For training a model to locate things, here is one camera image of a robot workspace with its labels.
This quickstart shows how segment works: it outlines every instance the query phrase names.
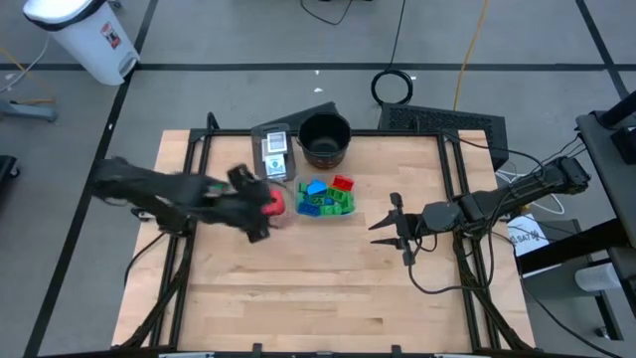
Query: metal stand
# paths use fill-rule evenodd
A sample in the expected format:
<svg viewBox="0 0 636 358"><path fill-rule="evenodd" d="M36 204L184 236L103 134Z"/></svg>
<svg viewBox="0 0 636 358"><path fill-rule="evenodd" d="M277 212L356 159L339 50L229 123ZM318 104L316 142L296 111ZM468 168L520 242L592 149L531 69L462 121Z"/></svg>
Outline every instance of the metal stand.
<svg viewBox="0 0 636 358"><path fill-rule="evenodd" d="M0 116L2 115L43 119L48 122L53 122L58 118L58 114L52 108L17 104L5 99L0 99Z"/></svg>

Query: black pot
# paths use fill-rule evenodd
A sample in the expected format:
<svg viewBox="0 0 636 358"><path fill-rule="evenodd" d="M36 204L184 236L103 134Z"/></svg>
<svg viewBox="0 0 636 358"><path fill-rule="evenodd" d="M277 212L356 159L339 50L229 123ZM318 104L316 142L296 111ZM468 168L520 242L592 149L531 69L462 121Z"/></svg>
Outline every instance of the black pot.
<svg viewBox="0 0 636 358"><path fill-rule="evenodd" d="M305 159L320 169L331 169L340 164L350 141L349 122L336 113L312 114L298 129L298 143Z"/></svg>

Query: sticker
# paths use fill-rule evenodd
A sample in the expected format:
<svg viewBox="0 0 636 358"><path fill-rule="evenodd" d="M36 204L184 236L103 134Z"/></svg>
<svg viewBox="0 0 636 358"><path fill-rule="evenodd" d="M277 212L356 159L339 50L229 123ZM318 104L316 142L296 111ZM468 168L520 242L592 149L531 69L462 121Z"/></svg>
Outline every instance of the sticker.
<svg viewBox="0 0 636 358"><path fill-rule="evenodd" d="M267 133L267 152L285 153L287 152L287 138L285 132Z"/></svg>
<svg viewBox="0 0 636 358"><path fill-rule="evenodd" d="M265 157L265 170L267 176L279 176L284 175L285 170L285 158L282 154L267 155Z"/></svg>
<svg viewBox="0 0 636 358"><path fill-rule="evenodd" d="M100 32L101 32L101 35L103 35L103 37L106 38L106 40L108 40L108 43L110 44L111 48L116 49L117 46L121 44L121 39L119 39L119 36L117 36L117 33L112 28L109 22L105 23L101 27Z"/></svg>

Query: green toy block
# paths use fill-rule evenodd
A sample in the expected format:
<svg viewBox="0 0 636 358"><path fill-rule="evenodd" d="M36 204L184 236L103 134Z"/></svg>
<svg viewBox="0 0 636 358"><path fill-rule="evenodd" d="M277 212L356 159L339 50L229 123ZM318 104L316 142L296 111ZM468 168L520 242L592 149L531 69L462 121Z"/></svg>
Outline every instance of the green toy block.
<svg viewBox="0 0 636 358"><path fill-rule="evenodd" d="M309 196L309 204L311 204L311 205L325 205L325 196L324 195L310 195Z"/></svg>
<svg viewBox="0 0 636 358"><path fill-rule="evenodd" d="M354 205L354 196L351 193L345 193L345 199L342 203L342 211L347 213L352 213L356 210Z"/></svg>
<svg viewBox="0 0 636 358"><path fill-rule="evenodd" d="M320 215L334 215L334 209L331 205L321 206Z"/></svg>
<svg viewBox="0 0 636 358"><path fill-rule="evenodd" d="M342 190L338 190L336 188L333 187L329 187L327 188L327 197L342 203L345 200L345 196L347 195L346 192L342 191Z"/></svg>

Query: white trash can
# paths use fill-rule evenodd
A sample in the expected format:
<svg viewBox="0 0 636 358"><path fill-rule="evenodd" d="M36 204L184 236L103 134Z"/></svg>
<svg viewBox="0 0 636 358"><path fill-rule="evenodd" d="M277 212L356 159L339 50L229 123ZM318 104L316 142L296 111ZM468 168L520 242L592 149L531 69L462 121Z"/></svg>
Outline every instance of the white trash can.
<svg viewBox="0 0 636 358"><path fill-rule="evenodd" d="M23 12L105 85L123 84L139 62L139 54L105 0L29 0Z"/></svg>

